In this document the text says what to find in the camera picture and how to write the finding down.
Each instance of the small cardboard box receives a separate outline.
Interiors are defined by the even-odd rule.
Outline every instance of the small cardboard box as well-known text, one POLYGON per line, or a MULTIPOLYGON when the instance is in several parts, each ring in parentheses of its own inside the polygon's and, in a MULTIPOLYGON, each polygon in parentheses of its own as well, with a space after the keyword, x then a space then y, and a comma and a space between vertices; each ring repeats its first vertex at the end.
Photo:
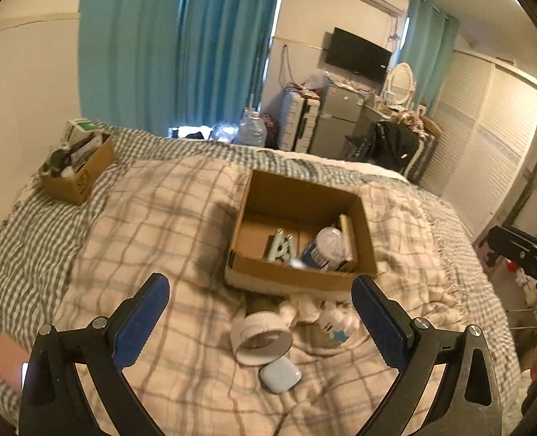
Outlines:
POLYGON ((226 281, 237 288, 272 295, 308 294, 320 300, 345 301, 360 274, 377 276, 366 213, 359 195, 281 175, 253 170, 238 212, 226 281), (353 272, 299 270, 263 260, 269 237, 278 228, 292 234, 302 251, 340 214, 351 218, 357 247, 353 272))
MULTIPOLYGON (((59 200, 82 205, 89 198, 95 181, 115 161, 111 137, 103 134, 103 140, 101 147, 93 152, 75 177, 63 178, 41 175, 43 189, 59 200)), ((39 169, 38 173, 42 174, 43 171, 44 166, 39 169)))

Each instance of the ceiling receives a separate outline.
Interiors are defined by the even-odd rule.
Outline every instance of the ceiling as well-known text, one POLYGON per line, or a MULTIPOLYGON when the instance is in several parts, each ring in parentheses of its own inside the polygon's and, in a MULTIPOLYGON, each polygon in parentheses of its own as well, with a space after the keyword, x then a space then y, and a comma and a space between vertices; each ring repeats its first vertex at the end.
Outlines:
POLYGON ((537 77, 537 29, 515 0, 434 0, 460 21, 475 51, 516 59, 537 77))

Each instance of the roll of tape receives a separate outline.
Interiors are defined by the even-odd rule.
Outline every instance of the roll of tape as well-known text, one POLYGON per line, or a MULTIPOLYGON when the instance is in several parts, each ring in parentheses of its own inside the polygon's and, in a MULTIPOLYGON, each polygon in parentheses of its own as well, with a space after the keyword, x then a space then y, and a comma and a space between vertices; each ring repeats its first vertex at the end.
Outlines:
POLYGON ((272 311, 259 311, 233 324, 230 344, 238 362, 245 366, 263 366, 283 357, 293 345, 293 336, 278 314, 272 311), (257 348, 246 346, 246 341, 265 333, 275 333, 277 337, 265 346, 257 348))

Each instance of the blue curtain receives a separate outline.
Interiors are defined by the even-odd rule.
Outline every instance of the blue curtain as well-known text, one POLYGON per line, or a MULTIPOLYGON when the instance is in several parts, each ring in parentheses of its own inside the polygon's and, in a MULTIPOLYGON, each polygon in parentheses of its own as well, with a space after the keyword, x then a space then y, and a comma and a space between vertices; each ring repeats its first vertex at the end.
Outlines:
POLYGON ((237 122, 261 99, 276 0, 183 0, 173 125, 237 122))
POLYGON ((414 104, 425 101, 432 114, 452 60, 459 22, 432 0, 410 0, 410 25, 399 62, 407 62, 417 82, 414 104))
POLYGON ((81 0, 81 112, 167 135, 180 0, 81 0))

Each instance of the wall-mounted tv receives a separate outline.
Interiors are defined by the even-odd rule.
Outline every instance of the wall-mounted tv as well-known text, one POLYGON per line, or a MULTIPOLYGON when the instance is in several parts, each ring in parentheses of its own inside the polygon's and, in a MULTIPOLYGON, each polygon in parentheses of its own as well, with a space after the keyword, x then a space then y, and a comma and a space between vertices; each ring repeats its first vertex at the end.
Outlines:
POLYGON ((392 53, 387 49, 335 28, 325 63, 383 84, 390 57, 392 53))

